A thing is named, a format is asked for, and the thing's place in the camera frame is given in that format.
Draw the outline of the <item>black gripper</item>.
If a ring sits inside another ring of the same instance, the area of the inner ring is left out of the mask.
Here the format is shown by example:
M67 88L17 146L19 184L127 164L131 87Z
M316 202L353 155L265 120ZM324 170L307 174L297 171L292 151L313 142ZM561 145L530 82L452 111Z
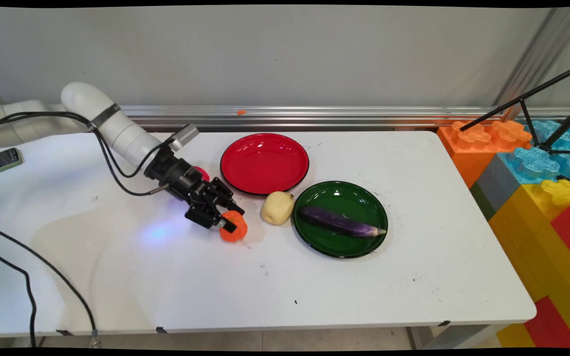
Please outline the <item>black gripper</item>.
M144 175L158 181L163 190L188 204L184 217L205 228L218 227L227 233L233 233L237 225L223 216L217 207L226 211L245 211L233 199L233 192L214 177L206 180L203 174L186 160L177 158L170 148L158 150Z

